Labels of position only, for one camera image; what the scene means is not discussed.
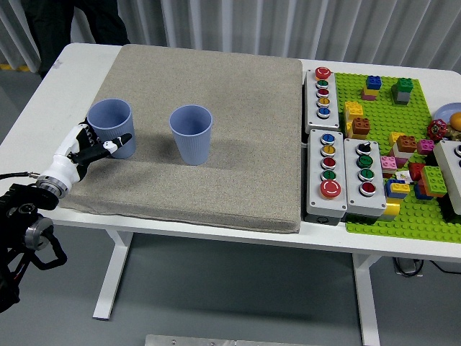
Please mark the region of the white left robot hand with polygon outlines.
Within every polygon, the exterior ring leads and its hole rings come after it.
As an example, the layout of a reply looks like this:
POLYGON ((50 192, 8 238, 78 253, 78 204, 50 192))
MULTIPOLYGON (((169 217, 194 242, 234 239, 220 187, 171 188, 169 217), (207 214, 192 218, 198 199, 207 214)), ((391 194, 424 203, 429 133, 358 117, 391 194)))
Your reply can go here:
POLYGON ((54 185, 66 192, 72 184, 81 181, 88 166, 100 159, 119 154, 134 144, 134 127, 118 128, 99 139, 93 127, 82 122, 72 128, 53 155, 51 166, 38 178, 37 185, 54 185))

